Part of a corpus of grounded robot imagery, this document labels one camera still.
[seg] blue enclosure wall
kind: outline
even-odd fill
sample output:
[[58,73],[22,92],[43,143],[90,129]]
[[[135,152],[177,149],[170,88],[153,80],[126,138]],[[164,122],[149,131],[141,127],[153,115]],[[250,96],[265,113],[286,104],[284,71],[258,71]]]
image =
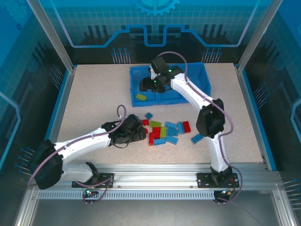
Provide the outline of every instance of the blue enclosure wall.
[[16,167],[29,159],[20,149],[44,140],[66,69],[26,1],[1,1],[0,31],[0,224],[8,226],[29,178]]
[[146,63],[166,50],[189,62],[237,63],[269,3],[41,0],[74,64]]
[[283,1],[246,66],[246,74],[277,168],[284,181],[297,178],[299,182],[301,181],[300,12],[301,1]]

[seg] blue bin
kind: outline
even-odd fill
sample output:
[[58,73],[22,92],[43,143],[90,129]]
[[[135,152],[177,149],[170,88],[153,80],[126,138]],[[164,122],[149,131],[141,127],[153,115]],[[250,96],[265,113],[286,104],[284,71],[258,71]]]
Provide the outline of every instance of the blue bin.
[[[185,70],[185,64],[176,65]],[[148,68],[149,66],[136,66],[130,68],[131,98],[133,107],[188,103],[188,101],[175,90],[166,91],[165,93],[155,93],[151,90],[148,90],[147,92],[140,92],[140,81],[145,77],[151,76],[151,74],[148,72]],[[211,85],[204,63],[188,63],[188,78],[207,95],[211,95]],[[142,101],[137,99],[136,95],[138,93],[145,95],[147,97],[146,100]]]

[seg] work surface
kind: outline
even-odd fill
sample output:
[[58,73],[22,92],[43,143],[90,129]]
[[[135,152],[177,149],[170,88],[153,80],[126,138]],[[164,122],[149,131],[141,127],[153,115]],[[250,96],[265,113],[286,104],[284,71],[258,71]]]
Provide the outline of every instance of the work surface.
[[[75,162],[94,164],[181,164],[210,163],[207,141],[197,144],[191,138],[198,112],[189,104],[132,107],[129,69],[135,65],[78,65],[65,109],[58,141],[66,141],[90,133],[108,121],[118,120],[116,108],[127,107],[127,114],[144,119],[150,112],[153,120],[165,123],[189,121],[191,133],[179,135],[177,145],[149,146],[148,137],[130,143],[125,149],[114,146],[81,156]],[[224,138],[230,162],[261,162],[255,134],[233,64],[205,64],[211,83],[211,96],[224,102],[225,111],[234,123],[234,131]],[[226,121],[225,131],[230,124]]]

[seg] mounting plate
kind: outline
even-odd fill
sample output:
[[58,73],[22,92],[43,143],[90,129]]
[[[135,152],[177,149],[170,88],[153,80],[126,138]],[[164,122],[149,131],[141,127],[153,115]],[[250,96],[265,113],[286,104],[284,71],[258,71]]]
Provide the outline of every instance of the mounting plate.
[[235,188],[239,187],[239,181],[237,177],[237,173],[232,173],[228,179],[225,179],[224,183],[221,183],[219,186],[212,179],[211,173],[198,173],[197,174],[197,182],[198,188],[232,188],[233,184],[229,181],[229,179],[236,179]]
[[[105,181],[106,179],[108,179],[110,177],[112,178],[112,181],[108,181],[108,182],[106,182],[102,185],[97,186],[96,188],[106,188],[108,186],[108,183],[111,183],[109,188],[112,188],[113,187],[113,181],[114,181],[114,174],[113,173],[100,173],[96,184],[98,184],[102,181]],[[74,181],[72,181],[72,187],[73,188],[81,188],[83,186],[80,186],[80,185],[76,184]]]

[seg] yellow lego brick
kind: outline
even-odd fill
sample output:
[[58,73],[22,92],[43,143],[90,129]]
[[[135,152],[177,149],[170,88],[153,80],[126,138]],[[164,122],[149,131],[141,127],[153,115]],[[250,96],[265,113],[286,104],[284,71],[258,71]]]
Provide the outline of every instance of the yellow lego brick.
[[158,121],[150,121],[150,127],[161,127],[161,122]]
[[142,95],[142,94],[140,94],[140,93],[138,93],[138,94],[136,95],[136,98],[139,99],[139,100],[143,100],[143,101],[146,100],[146,96],[144,96],[144,95]]
[[160,138],[166,138],[167,127],[161,127]]

